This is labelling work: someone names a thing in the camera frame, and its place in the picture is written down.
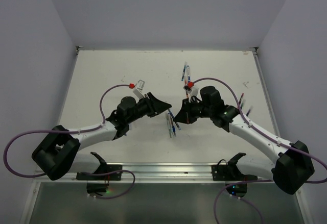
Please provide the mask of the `clear pen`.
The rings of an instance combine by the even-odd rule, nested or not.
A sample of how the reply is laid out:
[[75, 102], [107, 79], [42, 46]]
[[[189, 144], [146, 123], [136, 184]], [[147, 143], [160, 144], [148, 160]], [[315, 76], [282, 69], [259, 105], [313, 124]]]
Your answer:
[[172, 134], [174, 137], [176, 137], [176, 130], [175, 130], [175, 126], [173, 124], [173, 119], [171, 116], [170, 116], [170, 124], [171, 124], [171, 128], [172, 128]]

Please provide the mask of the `grey pen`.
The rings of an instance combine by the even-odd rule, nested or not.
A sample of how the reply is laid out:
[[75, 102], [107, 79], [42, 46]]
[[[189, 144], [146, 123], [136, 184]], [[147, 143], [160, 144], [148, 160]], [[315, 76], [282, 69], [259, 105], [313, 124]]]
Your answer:
[[172, 134], [172, 128], [170, 125], [170, 119], [169, 119], [168, 113], [165, 114], [165, 118], [166, 118], [166, 123], [167, 123], [168, 131], [169, 131], [169, 136], [170, 136], [170, 138], [172, 138], [173, 134]]

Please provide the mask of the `blue capped pen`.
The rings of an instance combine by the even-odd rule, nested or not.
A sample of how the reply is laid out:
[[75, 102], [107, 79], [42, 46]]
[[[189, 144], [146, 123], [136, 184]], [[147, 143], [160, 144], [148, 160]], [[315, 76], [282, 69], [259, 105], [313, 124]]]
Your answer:
[[186, 75], [187, 75], [187, 82], [190, 83], [192, 80], [191, 80], [191, 69], [189, 65], [186, 66]]

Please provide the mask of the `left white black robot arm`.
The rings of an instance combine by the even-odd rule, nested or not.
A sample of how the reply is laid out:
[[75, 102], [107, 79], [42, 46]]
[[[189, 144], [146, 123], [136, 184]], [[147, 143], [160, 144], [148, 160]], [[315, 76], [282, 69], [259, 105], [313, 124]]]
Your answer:
[[85, 172], [94, 179], [101, 179], [106, 175], [104, 159], [94, 152], [82, 155], [79, 151], [100, 142], [119, 139], [127, 134], [132, 122], [144, 116], [157, 116], [171, 107], [150, 92], [138, 101], [126, 96], [98, 126], [76, 130], [55, 126], [33, 151], [32, 159], [53, 181], [69, 172]]

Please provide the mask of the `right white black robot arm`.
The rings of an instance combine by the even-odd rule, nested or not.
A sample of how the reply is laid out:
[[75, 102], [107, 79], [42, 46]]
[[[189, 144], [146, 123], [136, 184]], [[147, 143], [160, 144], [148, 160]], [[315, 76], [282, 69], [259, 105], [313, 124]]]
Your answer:
[[215, 181], [251, 181], [259, 178], [273, 181], [283, 192], [294, 194], [315, 172], [308, 147], [301, 141], [292, 143], [261, 127], [254, 128], [245, 121], [239, 110], [226, 105], [213, 86], [198, 90], [185, 85], [188, 97], [174, 120], [192, 124], [199, 118], [208, 118], [213, 124], [232, 133], [261, 151], [267, 159], [258, 159], [246, 153], [237, 153], [225, 164], [212, 165]]

